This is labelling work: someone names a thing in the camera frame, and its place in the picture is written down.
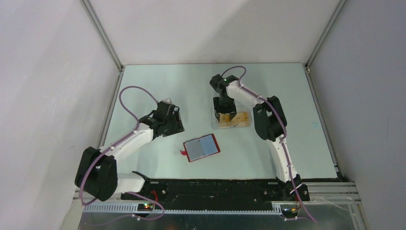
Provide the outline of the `orange credit card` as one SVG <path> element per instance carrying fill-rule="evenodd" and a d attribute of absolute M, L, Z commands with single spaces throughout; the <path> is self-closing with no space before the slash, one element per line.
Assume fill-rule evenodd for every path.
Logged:
<path fill-rule="evenodd" d="M 234 124 L 231 121 L 230 114 L 219 114 L 218 127 L 219 128 L 229 128 Z"/>
<path fill-rule="evenodd" d="M 234 127 L 249 127 L 251 122 L 247 112 L 237 113 L 231 120 Z"/>

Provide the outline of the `right aluminium frame post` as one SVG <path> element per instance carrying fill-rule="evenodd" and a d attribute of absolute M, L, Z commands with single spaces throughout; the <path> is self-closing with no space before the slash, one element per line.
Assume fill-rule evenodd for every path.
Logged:
<path fill-rule="evenodd" d="M 333 13 L 331 14 L 329 20 L 327 21 L 327 24 L 325 25 L 324 29 L 322 30 L 322 33 L 321 33 L 319 39 L 317 40 L 315 47 L 313 48 L 309 58 L 307 59 L 305 65 L 304 65 L 306 67 L 306 69 L 309 69 L 311 67 L 311 65 L 313 64 L 317 54 L 319 53 L 325 40 L 327 39 L 328 35 L 330 34 L 331 30 L 333 29 L 333 26 L 335 25 L 338 17 L 340 16 L 340 14 L 343 11 L 347 2 L 348 2 L 347 0 L 338 1 L 337 5 L 335 6 L 335 8 L 333 10 Z"/>

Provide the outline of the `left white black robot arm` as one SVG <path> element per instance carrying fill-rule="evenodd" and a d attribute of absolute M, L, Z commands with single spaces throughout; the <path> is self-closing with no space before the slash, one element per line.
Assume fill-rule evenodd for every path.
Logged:
<path fill-rule="evenodd" d="M 184 131 L 180 109 L 168 101 L 160 101 L 150 114 L 139 119 L 137 127 L 110 146 L 84 150 L 75 177 L 79 196 L 86 192 L 100 201 L 118 193 L 133 192 L 139 199 L 151 195 L 146 177 L 137 172 L 119 173 L 118 166 L 143 145 L 158 137 Z"/>

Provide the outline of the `aluminium front rail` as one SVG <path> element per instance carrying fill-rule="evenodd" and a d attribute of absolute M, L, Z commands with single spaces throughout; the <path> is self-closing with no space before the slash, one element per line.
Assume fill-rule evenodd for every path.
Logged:
<path fill-rule="evenodd" d="M 360 204 L 354 182 L 305 182 L 311 203 Z"/>

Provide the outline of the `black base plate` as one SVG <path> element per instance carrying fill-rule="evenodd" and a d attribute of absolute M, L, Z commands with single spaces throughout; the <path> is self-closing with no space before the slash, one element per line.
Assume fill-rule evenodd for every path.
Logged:
<path fill-rule="evenodd" d="M 284 183 L 279 179 L 146 179 L 137 194 L 164 202 L 180 196 L 251 197 L 265 201 L 309 200 L 308 189 L 301 179 Z"/>

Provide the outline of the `left aluminium frame post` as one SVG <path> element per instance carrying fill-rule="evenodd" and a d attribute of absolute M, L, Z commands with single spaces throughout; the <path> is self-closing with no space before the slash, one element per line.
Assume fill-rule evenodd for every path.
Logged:
<path fill-rule="evenodd" d="M 113 44 L 111 43 L 107 32 L 105 31 L 102 22 L 100 21 L 97 12 L 95 11 L 93 4 L 91 3 L 90 0 L 80 0 L 80 3 L 87 14 L 90 22 L 92 23 L 96 33 L 98 34 L 101 42 L 103 43 L 108 55 L 112 59 L 115 67 L 117 68 L 118 71 L 122 71 L 123 69 L 123 64 L 120 61 L 118 54 L 116 50 L 113 47 Z"/>

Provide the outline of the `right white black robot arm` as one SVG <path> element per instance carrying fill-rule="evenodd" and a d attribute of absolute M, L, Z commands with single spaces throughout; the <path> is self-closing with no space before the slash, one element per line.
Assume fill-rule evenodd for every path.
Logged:
<path fill-rule="evenodd" d="M 293 199 L 302 180 L 293 166 L 286 142 L 287 120 L 280 100 L 273 96 L 264 98 L 241 84 L 230 75 L 226 78 L 217 74 L 210 80 L 211 87 L 218 94 L 213 98 L 214 116 L 219 128 L 240 126 L 246 122 L 246 114 L 237 111 L 239 102 L 252 111 L 257 135 L 267 141 L 279 183 L 279 196 L 284 200 Z"/>

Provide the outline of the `red leather card holder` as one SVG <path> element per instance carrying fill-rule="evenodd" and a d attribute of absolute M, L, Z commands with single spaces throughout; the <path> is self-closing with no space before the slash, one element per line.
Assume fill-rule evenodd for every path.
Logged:
<path fill-rule="evenodd" d="M 186 156 L 189 162 L 220 153 L 218 142 L 214 134 L 194 138 L 183 143 L 181 155 Z"/>

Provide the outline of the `aluminium frame post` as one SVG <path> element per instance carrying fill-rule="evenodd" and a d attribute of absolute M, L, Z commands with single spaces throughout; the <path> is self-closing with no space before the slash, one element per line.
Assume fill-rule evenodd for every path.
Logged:
<path fill-rule="evenodd" d="M 348 2 L 347 0 L 338 1 L 337 5 L 335 6 L 335 8 L 333 10 L 333 13 L 331 14 L 329 20 L 327 21 L 327 24 L 325 25 L 324 29 L 322 30 L 322 33 L 321 33 L 319 39 L 317 40 L 315 47 L 313 48 L 309 58 L 307 59 L 305 65 L 304 65 L 306 67 L 306 69 L 309 69 L 311 67 L 311 65 L 313 64 L 317 54 L 319 53 L 325 40 L 327 39 L 328 35 L 330 34 L 331 30 L 333 29 L 333 26 L 335 25 L 338 17 L 340 16 L 340 14 L 343 11 L 347 2 Z"/>
<path fill-rule="evenodd" d="M 95 11 L 93 4 L 91 3 L 90 0 L 80 0 L 80 3 L 87 14 L 90 22 L 92 23 L 96 33 L 98 34 L 101 42 L 103 43 L 108 55 L 112 59 L 115 67 L 117 68 L 118 71 L 122 71 L 123 69 L 123 64 L 120 61 L 118 54 L 116 50 L 113 47 L 113 44 L 111 43 L 107 32 L 105 31 L 102 22 L 100 21 L 97 12 Z"/>

